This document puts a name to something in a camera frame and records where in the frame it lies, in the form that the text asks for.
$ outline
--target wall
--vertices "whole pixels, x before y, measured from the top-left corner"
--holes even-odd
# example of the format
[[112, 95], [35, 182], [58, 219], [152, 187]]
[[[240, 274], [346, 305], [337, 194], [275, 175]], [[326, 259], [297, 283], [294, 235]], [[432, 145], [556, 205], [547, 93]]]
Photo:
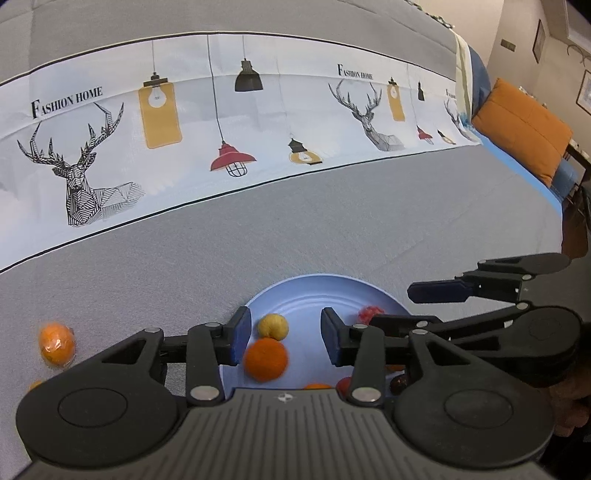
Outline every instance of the wall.
[[[493, 84], [501, 77], [530, 93], [533, 91], [541, 69], [532, 52], [538, 20], [542, 20], [547, 42], [550, 34], [540, 0], [505, 0], [487, 65]], [[514, 43], [517, 46], [515, 51], [501, 47], [502, 39]]]
[[[546, 40], [540, 76], [532, 94], [566, 122], [573, 129], [573, 138], [591, 153], [591, 115], [576, 103], [585, 67], [580, 62], [581, 55], [571, 49], [568, 56], [566, 47], [560, 40]], [[591, 62], [586, 63], [591, 70]]]
[[414, 0], [431, 15], [440, 15], [488, 63], [505, 0]]

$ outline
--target yellow fruit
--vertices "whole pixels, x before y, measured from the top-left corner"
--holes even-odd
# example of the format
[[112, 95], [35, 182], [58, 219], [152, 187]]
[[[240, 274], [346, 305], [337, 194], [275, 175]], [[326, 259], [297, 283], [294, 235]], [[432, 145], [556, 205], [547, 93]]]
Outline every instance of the yellow fruit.
[[259, 321], [257, 329], [260, 337], [270, 337], [281, 341], [289, 333], [290, 325], [283, 315], [270, 313]]
[[61, 323], [48, 323], [39, 331], [39, 349], [49, 363], [65, 367], [76, 353], [74, 334]]

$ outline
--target plastic-wrapped orange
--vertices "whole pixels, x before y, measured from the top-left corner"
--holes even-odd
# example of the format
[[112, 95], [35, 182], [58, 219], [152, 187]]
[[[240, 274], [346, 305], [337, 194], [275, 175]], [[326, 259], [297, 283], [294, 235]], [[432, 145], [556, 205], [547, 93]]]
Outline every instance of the plastic-wrapped orange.
[[269, 382], [283, 375], [289, 363], [287, 350], [273, 338], [261, 338], [246, 349], [244, 371], [258, 382]]
[[74, 333], [59, 322], [48, 323], [39, 331], [39, 348], [49, 363], [65, 367], [76, 353]]
[[306, 385], [304, 390], [323, 390], [325, 388], [332, 388], [330, 385], [325, 383], [311, 383], [310, 385]]

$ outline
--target metal screw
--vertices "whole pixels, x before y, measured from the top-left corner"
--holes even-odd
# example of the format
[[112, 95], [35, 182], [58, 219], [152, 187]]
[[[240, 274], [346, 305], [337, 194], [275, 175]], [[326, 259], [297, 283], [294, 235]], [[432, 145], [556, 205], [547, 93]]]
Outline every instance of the metal screw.
[[351, 396], [355, 400], [371, 403], [378, 401], [382, 394], [379, 392], [379, 390], [372, 387], [359, 387], [353, 390]]
[[211, 385], [200, 385], [191, 389], [191, 396], [195, 400], [209, 401], [218, 397], [220, 391]]

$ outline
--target hanging lamp illustration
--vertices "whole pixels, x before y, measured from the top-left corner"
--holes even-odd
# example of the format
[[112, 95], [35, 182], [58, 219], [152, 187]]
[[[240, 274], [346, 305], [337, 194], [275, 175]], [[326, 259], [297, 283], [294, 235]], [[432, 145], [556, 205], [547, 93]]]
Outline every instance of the hanging lamp illustration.
[[390, 104], [392, 118], [397, 122], [404, 122], [406, 117], [404, 116], [402, 102], [400, 101], [400, 87], [393, 78], [390, 78], [388, 82], [388, 102]]
[[179, 143], [183, 139], [174, 96], [174, 86], [156, 73], [154, 40], [152, 44], [152, 76], [138, 90], [139, 109], [148, 148]]
[[425, 131], [421, 130], [421, 128], [418, 125], [417, 125], [417, 130], [418, 130], [418, 137], [419, 137], [419, 139], [424, 140], [428, 144], [433, 145], [433, 140], [432, 140], [433, 137], [431, 135], [429, 135]]
[[217, 112], [217, 96], [216, 96], [216, 82], [213, 77], [212, 58], [209, 48], [209, 35], [207, 35], [207, 59], [209, 60], [209, 70], [212, 74], [212, 88], [213, 88], [213, 104], [216, 111], [216, 122], [217, 128], [220, 132], [220, 138], [222, 140], [222, 146], [219, 148], [218, 157], [212, 162], [210, 171], [225, 170], [231, 177], [243, 177], [248, 173], [246, 167], [247, 163], [256, 161], [256, 158], [248, 153], [242, 153], [235, 147], [226, 143], [222, 133], [222, 126], [220, 124], [219, 114]]
[[450, 145], [455, 145], [456, 143], [451, 139], [451, 138], [447, 138], [445, 135], [443, 135], [443, 133], [441, 133], [439, 130], [437, 130], [437, 133], [439, 134], [439, 136], [441, 137], [441, 139], [445, 142], [445, 143], [449, 143]]
[[293, 163], [307, 165], [322, 163], [322, 159], [317, 154], [307, 150], [301, 142], [298, 142], [293, 138], [289, 143], [289, 147], [291, 148], [290, 160]]
[[236, 77], [234, 83], [234, 91], [236, 92], [254, 92], [262, 90], [261, 76], [252, 68], [250, 60], [246, 59], [246, 48], [244, 47], [244, 35], [242, 36], [242, 54], [244, 60], [242, 63], [242, 70]]

